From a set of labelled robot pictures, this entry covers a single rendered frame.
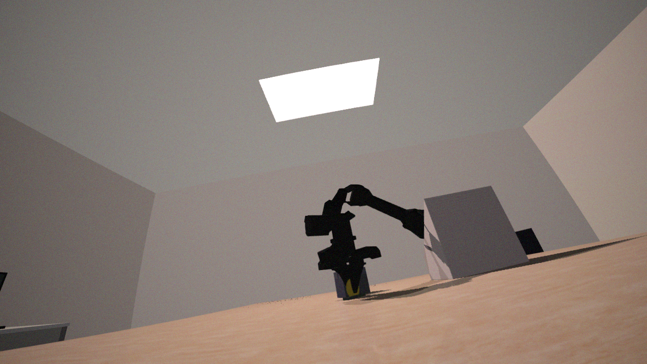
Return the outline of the gold coin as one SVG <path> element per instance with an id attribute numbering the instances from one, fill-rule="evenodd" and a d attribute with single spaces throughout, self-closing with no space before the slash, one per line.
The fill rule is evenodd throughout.
<path id="1" fill-rule="evenodd" d="M 353 288 L 352 288 L 352 286 L 351 286 L 351 281 L 350 281 L 350 279 L 349 279 L 349 280 L 347 281 L 347 283 L 346 283 L 346 290 L 347 290 L 347 293 L 348 293 L 348 295 L 349 295 L 349 296 L 353 296 L 353 295 L 358 295 L 358 294 L 359 294 L 359 286 L 358 286 L 357 293 L 353 293 Z"/>

